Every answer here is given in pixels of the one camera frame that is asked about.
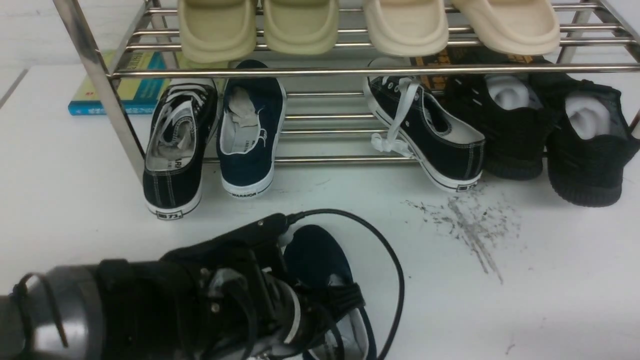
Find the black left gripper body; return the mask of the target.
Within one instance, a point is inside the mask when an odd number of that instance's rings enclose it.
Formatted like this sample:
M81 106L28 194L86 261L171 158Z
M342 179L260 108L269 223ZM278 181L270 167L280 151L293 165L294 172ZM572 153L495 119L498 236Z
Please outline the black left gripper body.
M204 327L197 359L345 360L338 321L365 307L361 288L355 281L310 288L294 280L284 261L287 245L278 244L293 221L273 214L161 257L208 271L199 276L198 294L219 310L207 316L212 325Z

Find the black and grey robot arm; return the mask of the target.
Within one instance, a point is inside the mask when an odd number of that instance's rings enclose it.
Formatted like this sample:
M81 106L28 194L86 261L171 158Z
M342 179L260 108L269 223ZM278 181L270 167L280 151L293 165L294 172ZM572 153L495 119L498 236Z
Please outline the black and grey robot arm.
M288 273L276 213L158 260L24 275L1 297L3 360L374 360L358 284Z

